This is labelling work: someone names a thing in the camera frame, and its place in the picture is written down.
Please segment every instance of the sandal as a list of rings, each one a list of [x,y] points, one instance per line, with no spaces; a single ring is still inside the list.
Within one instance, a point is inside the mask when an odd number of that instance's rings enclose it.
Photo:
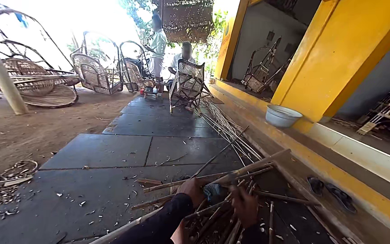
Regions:
[[[353,199],[351,199],[351,197],[347,195],[347,193],[330,183],[326,184],[326,189],[328,189],[328,191],[332,193],[332,195],[338,200],[339,203],[341,203],[341,205],[347,211],[349,211],[350,213],[357,212],[356,208],[353,206]]]
[[[325,186],[325,184],[321,180],[317,179],[316,177],[312,177],[312,176],[306,178],[306,180],[309,183],[311,191],[315,195],[321,197],[322,196],[322,192],[323,192],[323,187]]]

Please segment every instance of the seated man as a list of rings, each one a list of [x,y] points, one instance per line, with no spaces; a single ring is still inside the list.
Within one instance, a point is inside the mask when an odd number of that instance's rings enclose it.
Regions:
[[[172,59],[171,66],[168,67],[168,70],[174,75],[177,73],[177,70],[179,69],[178,65],[179,65],[180,59],[184,59],[184,60],[189,61],[191,63],[195,63],[195,59],[192,58],[192,45],[190,42],[183,42],[182,43],[181,53],[177,53],[176,55],[174,55],[174,58]],[[169,80],[166,83],[166,88],[168,89],[168,91],[171,89],[172,81],[173,80]]]

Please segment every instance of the woven mat shade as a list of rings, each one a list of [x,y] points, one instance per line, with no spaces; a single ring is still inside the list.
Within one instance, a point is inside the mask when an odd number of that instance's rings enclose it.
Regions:
[[[159,13],[164,8],[163,29],[170,42],[207,44],[207,37],[214,29],[213,0],[153,0],[153,3]]]

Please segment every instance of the gray wall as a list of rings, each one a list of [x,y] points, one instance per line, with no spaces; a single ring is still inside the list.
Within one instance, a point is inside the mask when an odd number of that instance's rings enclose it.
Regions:
[[[291,53],[285,52],[285,47],[288,43],[291,43],[297,48],[305,34],[306,28],[307,26],[305,24],[293,19],[265,2],[249,7],[246,10],[240,38],[234,55],[232,78],[243,79],[252,52],[264,45],[271,47],[280,36],[282,36],[282,40],[278,46],[275,58],[278,60],[278,66],[286,62],[291,56]],[[267,41],[269,31],[275,33],[273,41],[270,42]],[[259,64],[266,53],[267,51],[257,55],[254,58],[253,64]]]
[[[358,119],[390,91],[390,50],[368,74],[337,112],[345,119]]]

